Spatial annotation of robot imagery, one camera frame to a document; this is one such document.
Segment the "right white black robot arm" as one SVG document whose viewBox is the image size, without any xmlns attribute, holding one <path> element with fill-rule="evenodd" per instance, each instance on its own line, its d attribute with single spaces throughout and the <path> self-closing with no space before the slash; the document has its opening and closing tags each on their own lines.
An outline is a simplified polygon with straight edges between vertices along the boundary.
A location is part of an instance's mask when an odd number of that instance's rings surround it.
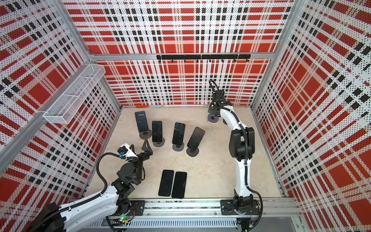
<svg viewBox="0 0 371 232">
<path fill-rule="evenodd" d="M 237 214 L 245 214 L 259 208 L 253 195 L 260 197 L 260 194 L 253 190 L 250 184 L 250 166 L 255 153 L 255 131 L 238 118 L 232 103 L 226 100 L 224 90 L 213 80 L 209 80 L 209 85 L 212 90 L 208 108 L 209 118 L 222 118 L 231 131 L 229 151 L 236 161 L 236 186 L 231 210 Z"/>
</svg>

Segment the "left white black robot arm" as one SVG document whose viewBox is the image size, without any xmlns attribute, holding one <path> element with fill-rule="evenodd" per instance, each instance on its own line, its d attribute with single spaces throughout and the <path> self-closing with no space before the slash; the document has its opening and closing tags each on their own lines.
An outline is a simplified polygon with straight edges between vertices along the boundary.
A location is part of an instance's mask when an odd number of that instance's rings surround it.
<svg viewBox="0 0 371 232">
<path fill-rule="evenodd" d="M 27 231 L 77 232 L 104 218 L 113 231 L 120 232 L 120 225 L 126 225 L 135 217 L 143 215 L 145 202 L 131 201 L 128 197 L 134 187 L 145 179 L 143 163 L 152 154 L 147 140 L 139 154 L 135 154 L 133 145 L 122 144 L 117 153 L 110 153 L 126 161 L 117 172 L 118 178 L 115 181 L 108 184 L 97 169 L 96 173 L 104 183 L 103 190 L 68 204 L 58 206 L 51 203 L 45 206 Z"/>
</svg>

